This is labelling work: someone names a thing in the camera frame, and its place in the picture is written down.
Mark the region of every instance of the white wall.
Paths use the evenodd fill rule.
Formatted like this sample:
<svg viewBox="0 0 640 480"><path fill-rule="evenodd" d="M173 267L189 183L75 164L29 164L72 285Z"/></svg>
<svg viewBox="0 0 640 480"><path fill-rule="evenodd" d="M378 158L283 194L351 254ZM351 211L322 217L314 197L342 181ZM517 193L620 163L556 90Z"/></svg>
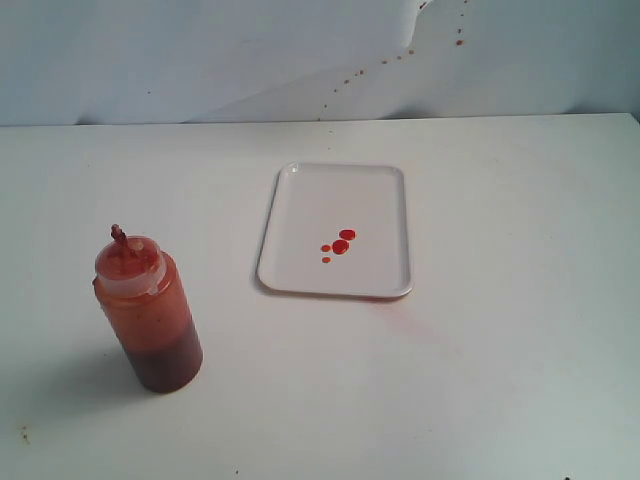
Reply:
<svg viewBox="0 0 640 480"><path fill-rule="evenodd" d="M185 36L207 38L215 16L211 1L185 0L184 15L176 17L163 15L162 4L153 4L156 13L149 15L143 3L113 0L127 14L111 18L115 10L99 1L60 0L55 8L36 9L42 2L7 0L0 19L0 124L640 116L638 0L434 0L418 18L412 55L368 56L222 108L212 100L215 86L203 87L198 77L200 69L217 65L172 49ZM19 15L9 18L13 7ZM176 64L189 72L181 79L186 89L166 88L160 95L146 88ZM364 75L356 77L361 69ZM261 68L250 74L259 78ZM145 102L165 108L136 116ZM163 113L173 112L169 104L188 104L189 113ZM114 109L122 115L114 117Z"/></svg>

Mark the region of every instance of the white tray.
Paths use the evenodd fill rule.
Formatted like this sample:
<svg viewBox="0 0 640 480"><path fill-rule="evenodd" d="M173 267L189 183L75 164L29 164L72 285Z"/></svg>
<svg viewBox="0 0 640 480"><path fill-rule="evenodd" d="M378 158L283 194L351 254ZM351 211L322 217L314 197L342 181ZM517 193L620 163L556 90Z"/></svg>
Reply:
<svg viewBox="0 0 640 480"><path fill-rule="evenodd" d="M346 253L323 252L352 229ZM395 298L411 291L404 176L387 166L294 163L280 171L258 278L283 292Z"/></svg>

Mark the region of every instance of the red drop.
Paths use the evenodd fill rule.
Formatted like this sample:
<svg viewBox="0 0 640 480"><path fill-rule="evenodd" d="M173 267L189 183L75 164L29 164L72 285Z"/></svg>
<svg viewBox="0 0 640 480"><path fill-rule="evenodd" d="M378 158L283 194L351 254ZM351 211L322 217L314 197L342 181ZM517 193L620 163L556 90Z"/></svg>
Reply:
<svg viewBox="0 0 640 480"><path fill-rule="evenodd" d="M339 236L343 240L351 241L356 238L356 232L355 230L341 230Z"/></svg>
<svg viewBox="0 0 640 480"><path fill-rule="evenodd" d="M336 240L333 242L333 253L336 255L342 255L349 250L349 242L346 240Z"/></svg>

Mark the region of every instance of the table surface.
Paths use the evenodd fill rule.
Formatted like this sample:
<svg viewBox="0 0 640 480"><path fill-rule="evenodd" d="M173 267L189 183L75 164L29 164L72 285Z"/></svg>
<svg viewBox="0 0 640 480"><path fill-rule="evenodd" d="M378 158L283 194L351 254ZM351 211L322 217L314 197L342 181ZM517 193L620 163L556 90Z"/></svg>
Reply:
<svg viewBox="0 0 640 480"><path fill-rule="evenodd" d="M405 173L415 287L274 296L289 162ZM21 479L559 479L640 471L629 115L0 129L0 469ZM94 298L109 226L180 269L205 362L144 391Z"/></svg>

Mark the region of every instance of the sauce bottle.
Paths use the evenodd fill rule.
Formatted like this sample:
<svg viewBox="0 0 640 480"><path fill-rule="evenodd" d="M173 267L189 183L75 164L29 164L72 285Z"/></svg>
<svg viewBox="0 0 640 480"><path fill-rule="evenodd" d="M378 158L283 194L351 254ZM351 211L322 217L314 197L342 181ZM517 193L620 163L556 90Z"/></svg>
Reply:
<svg viewBox="0 0 640 480"><path fill-rule="evenodd" d="M195 377L202 349L173 259L147 237L111 227L93 287L140 383L168 393Z"/></svg>

